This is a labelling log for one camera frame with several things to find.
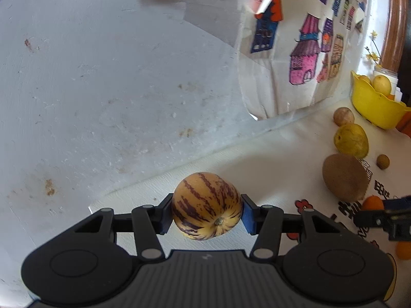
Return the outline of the yellow-green passion fruit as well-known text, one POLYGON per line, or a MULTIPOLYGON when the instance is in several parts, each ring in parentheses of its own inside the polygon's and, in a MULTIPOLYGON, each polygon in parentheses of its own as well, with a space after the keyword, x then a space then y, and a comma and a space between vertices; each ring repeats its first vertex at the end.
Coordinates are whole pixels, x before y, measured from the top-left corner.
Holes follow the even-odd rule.
POLYGON ((369 140, 358 124, 345 124, 334 135, 334 146, 341 154, 363 159, 369 153, 369 140))

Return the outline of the white printed table cloth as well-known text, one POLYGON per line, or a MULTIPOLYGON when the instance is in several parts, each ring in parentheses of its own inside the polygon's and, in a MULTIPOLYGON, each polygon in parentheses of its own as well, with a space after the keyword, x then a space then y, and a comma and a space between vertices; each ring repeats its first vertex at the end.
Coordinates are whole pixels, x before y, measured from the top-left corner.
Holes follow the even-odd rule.
MULTIPOLYGON (((157 204, 192 173, 213 172, 256 204, 272 204, 289 214, 313 207, 348 229, 354 229, 352 216, 357 205, 339 202, 323 181, 323 161, 336 151, 334 112, 335 107, 328 107, 247 142, 112 192, 93 202, 90 210, 110 207, 118 214, 126 214, 143 204, 157 204)), ((395 129, 386 131, 375 127, 361 116, 356 116, 355 121, 369 139, 369 153, 364 160, 371 175, 367 195, 387 199, 409 195, 410 138, 395 129), (390 159, 386 170, 376 165, 380 154, 390 159)))

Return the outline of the small brown longan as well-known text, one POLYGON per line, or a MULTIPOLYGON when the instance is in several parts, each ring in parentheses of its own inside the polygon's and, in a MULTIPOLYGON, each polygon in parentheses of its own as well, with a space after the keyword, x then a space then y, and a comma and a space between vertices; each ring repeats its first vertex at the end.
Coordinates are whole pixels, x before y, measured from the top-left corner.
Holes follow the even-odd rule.
POLYGON ((380 154, 378 155, 376 159, 376 165, 379 167, 381 170, 386 170, 390 166, 390 159, 387 155, 385 154, 380 154))

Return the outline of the wooden frame edge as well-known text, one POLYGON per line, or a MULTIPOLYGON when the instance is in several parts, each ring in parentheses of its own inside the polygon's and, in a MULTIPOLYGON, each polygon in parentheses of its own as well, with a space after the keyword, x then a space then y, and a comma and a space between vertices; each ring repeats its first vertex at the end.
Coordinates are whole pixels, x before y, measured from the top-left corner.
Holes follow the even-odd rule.
POLYGON ((385 43, 380 63, 383 68, 397 72, 405 45, 409 0, 389 0, 385 43))

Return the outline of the orange fruit at edge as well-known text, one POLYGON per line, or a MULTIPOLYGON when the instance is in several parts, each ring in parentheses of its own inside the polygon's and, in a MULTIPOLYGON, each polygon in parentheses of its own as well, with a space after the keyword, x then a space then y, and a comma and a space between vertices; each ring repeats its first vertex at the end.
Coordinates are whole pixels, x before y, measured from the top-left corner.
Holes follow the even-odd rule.
POLYGON ((396 256, 398 259, 406 261, 411 259, 411 242, 399 241, 396 244, 396 256))

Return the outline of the small orange tangerine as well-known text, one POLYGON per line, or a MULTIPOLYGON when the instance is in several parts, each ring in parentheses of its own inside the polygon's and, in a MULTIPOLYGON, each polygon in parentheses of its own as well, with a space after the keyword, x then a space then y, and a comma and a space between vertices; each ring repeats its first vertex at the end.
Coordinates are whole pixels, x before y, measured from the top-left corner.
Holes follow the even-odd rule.
POLYGON ((383 201, 377 195, 367 197, 361 204, 362 211, 383 211, 384 209, 383 201))

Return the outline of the striped pepino melon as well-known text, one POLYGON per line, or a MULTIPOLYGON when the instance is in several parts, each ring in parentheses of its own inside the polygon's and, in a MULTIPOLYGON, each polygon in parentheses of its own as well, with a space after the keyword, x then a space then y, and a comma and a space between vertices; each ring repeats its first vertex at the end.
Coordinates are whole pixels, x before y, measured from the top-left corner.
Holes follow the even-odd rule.
POLYGON ((173 221, 192 240, 208 240, 232 230, 241 220, 243 200, 236 187, 211 172, 196 172, 175 188, 173 221))

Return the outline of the round tan walnut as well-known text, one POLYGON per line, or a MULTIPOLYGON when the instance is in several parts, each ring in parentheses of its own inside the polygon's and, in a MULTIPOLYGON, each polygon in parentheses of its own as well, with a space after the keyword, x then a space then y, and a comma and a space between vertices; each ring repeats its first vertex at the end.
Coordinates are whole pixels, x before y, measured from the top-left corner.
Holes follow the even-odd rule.
POLYGON ((340 107, 333 114, 333 121, 338 127, 354 123, 354 114, 348 107, 340 107))

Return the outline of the yellow plastic bowl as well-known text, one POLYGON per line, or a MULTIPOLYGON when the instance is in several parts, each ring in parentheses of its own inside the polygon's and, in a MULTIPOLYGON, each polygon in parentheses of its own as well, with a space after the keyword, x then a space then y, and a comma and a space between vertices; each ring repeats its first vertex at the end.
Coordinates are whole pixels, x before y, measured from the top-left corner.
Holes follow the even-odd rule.
POLYGON ((357 112, 370 123, 381 129, 394 129, 403 116, 410 112, 402 102, 388 99, 370 84, 351 72, 351 102, 357 112))

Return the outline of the white jar with flowers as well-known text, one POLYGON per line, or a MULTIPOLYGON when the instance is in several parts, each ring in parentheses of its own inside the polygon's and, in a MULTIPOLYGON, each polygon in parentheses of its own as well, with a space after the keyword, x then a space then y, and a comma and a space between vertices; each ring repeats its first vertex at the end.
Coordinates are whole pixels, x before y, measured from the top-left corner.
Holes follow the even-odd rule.
POLYGON ((388 80, 390 80, 391 86, 395 88, 398 83, 398 74, 382 66, 382 57, 380 54, 380 49, 376 44, 377 37, 378 34, 374 30, 372 30, 369 35, 371 44, 365 47, 366 58, 371 62, 371 65, 373 66, 373 75, 385 76, 386 78, 388 78, 388 80))

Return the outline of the colourful houses drawing paper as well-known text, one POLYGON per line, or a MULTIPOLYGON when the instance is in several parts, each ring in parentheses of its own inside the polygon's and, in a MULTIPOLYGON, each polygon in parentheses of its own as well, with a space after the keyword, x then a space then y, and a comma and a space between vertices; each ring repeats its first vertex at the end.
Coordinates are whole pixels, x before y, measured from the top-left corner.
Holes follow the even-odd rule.
POLYGON ((367 0, 249 0, 242 7, 238 81, 256 120, 310 107, 350 87, 367 0))

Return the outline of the yellow lemon in bowl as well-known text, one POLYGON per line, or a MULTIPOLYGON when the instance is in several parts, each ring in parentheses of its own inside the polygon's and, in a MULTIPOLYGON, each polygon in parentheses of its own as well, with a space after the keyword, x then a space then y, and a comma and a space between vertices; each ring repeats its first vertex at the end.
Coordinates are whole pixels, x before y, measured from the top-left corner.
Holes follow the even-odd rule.
POLYGON ((385 97, 391 95, 391 82, 385 75, 377 75, 374 77, 372 86, 376 92, 383 94, 385 97))

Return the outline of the brown kiwi fruit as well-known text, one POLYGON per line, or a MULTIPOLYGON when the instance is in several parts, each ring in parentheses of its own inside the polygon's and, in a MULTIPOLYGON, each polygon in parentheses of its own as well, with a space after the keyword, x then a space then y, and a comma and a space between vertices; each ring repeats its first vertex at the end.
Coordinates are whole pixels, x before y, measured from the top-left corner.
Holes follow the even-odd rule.
POLYGON ((369 179, 354 156, 329 155, 323 162, 322 174, 326 187, 339 200, 351 203, 364 199, 369 179))

